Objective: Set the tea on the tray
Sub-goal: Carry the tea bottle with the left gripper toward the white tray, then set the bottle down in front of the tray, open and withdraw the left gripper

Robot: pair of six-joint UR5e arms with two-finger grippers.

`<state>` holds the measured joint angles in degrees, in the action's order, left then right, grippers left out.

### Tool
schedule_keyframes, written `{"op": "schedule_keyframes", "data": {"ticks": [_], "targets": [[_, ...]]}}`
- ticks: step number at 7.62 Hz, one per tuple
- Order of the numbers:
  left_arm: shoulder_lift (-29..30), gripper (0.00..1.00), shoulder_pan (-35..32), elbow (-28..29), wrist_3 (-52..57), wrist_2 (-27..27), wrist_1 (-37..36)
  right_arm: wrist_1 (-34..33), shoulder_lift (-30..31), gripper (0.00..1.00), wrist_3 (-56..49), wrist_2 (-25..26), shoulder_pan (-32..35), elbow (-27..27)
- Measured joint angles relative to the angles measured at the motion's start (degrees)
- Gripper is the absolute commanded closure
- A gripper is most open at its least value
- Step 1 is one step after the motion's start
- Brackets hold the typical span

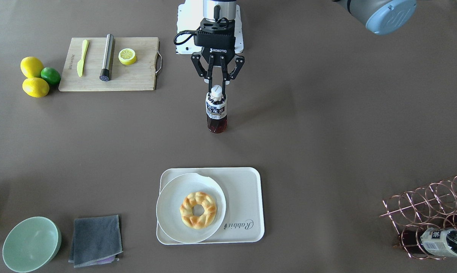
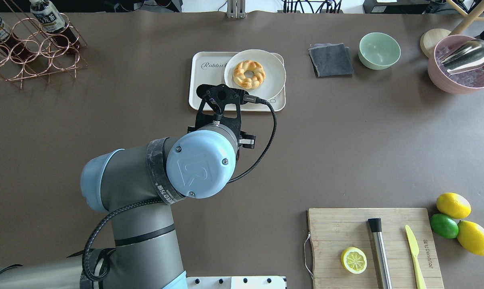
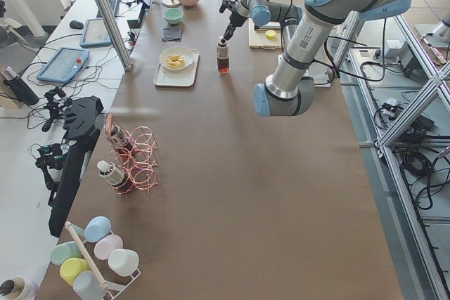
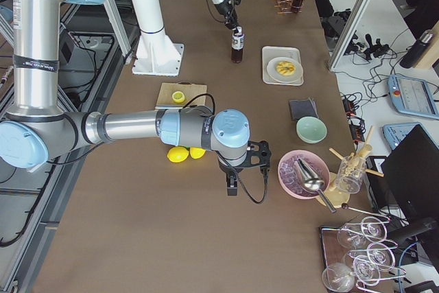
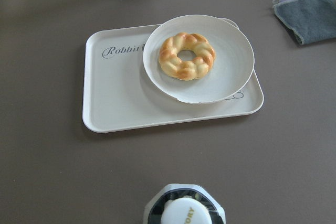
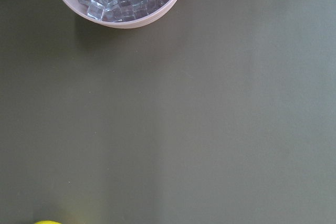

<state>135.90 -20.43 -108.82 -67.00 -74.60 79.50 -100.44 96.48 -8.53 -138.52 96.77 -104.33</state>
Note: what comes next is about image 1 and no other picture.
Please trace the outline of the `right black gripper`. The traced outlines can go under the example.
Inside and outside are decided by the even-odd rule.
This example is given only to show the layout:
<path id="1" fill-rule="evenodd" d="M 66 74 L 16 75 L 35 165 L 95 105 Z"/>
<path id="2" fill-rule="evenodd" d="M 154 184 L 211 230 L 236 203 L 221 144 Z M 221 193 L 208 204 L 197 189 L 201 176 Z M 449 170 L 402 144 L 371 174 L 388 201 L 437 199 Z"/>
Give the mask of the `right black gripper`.
<path id="1" fill-rule="evenodd" d="M 201 52 L 194 52 L 191 61 L 200 77 L 208 83 L 208 92 L 212 89 L 213 67 L 221 67 L 222 92 L 235 80 L 242 66 L 245 64 L 244 56 L 235 54 L 235 20 L 223 17 L 217 21 L 204 18 L 200 28 L 194 36 L 194 44 L 202 48 Z M 235 57 L 235 68 L 229 73 L 227 64 Z"/>

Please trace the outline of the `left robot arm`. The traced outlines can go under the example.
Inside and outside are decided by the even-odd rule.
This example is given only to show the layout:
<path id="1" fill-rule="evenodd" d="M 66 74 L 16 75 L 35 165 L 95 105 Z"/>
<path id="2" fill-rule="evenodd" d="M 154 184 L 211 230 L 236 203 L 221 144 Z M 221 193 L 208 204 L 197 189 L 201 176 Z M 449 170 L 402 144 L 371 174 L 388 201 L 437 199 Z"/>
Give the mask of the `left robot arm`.
<path id="1" fill-rule="evenodd" d="M 401 28 L 417 8 L 415 0 L 333 0 L 367 30 L 384 36 Z"/>

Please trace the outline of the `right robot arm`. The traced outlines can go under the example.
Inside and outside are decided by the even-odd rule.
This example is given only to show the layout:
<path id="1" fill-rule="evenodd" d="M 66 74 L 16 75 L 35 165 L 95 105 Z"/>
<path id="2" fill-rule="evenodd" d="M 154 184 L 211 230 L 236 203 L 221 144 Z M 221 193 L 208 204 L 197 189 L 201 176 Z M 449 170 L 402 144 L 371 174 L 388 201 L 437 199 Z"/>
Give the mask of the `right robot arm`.
<path id="1" fill-rule="evenodd" d="M 213 67 L 221 67 L 222 95 L 225 85 L 234 80 L 244 64 L 244 57 L 235 53 L 235 0 L 205 0 L 200 27 L 194 34 L 194 44 L 201 46 L 191 60 L 199 76 L 208 80 L 211 92 Z"/>

